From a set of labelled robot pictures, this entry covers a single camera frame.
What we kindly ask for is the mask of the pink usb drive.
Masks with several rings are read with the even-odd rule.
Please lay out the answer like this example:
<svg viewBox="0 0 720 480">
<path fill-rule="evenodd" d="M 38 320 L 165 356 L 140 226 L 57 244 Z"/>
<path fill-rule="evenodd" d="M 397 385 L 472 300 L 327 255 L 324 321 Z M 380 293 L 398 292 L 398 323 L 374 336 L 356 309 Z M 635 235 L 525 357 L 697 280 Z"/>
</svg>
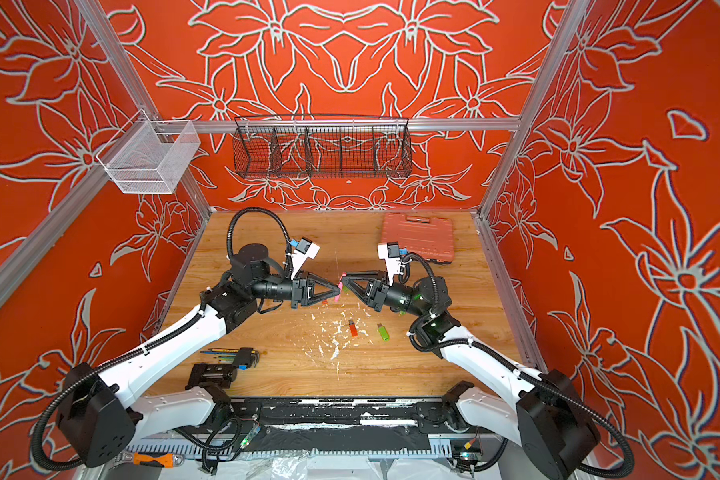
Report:
<svg viewBox="0 0 720 480">
<path fill-rule="evenodd" d="M 334 302 L 338 302 L 340 300 L 340 296 L 341 296 L 342 289 L 343 289 L 343 282 L 341 280 L 339 281 L 339 283 L 337 285 L 337 289 L 338 290 L 337 290 L 337 294 L 334 297 Z"/>
</svg>

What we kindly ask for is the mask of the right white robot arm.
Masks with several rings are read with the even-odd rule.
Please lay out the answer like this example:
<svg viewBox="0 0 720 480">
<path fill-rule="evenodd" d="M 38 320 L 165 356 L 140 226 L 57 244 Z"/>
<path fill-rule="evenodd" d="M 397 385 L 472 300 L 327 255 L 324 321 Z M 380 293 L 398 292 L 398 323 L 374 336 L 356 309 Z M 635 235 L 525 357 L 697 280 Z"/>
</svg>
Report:
<svg viewBox="0 0 720 480">
<path fill-rule="evenodd" d="M 407 337 L 417 351 L 459 366 L 490 389 L 485 394 L 467 383 L 453 389 L 455 409 L 468 425 L 521 447 L 548 479 L 576 471 L 605 479 L 633 473 L 635 455 L 625 436 L 583 402 L 566 375 L 525 366 L 480 341 L 451 315 L 445 279 L 420 255 L 386 265 L 386 271 L 347 273 L 342 284 L 376 311 L 414 316 Z"/>
</svg>

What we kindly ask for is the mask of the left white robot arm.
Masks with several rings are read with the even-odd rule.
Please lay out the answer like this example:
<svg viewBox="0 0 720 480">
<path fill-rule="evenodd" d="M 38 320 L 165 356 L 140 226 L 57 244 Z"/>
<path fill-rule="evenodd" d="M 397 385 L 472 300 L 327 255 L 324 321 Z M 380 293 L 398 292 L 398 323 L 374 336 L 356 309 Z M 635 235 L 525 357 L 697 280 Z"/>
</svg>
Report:
<svg viewBox="0 0 720 480">
<path fill-rule="evenodd" d="M 230 267 L 215 286 L 200 294 L 196 307 L 132 350 L 97 367 L 83 362 L 65 376 L 61 392 L 31 433 L 29 451 L 37 466 L 47 471 L 100 466 L 143 437 L 205 423 L 226 400 L 220 387 L 195 386 L 165 401 L 144 394 L 191 355 L 232 333 L 254 314 L 267 313 L 266 301 L 297 309 L 339 295 L 337 284 L 302 272 L 320 248 L 306 238 L 292 239 L 282 221 L 277 225 L 285 241 L 284 261 L 272 259 L 260 243 L 235 248 L 235 227 L 253 211 L 244 208 L 230 220 L 226 235 Z"/>
</svg>

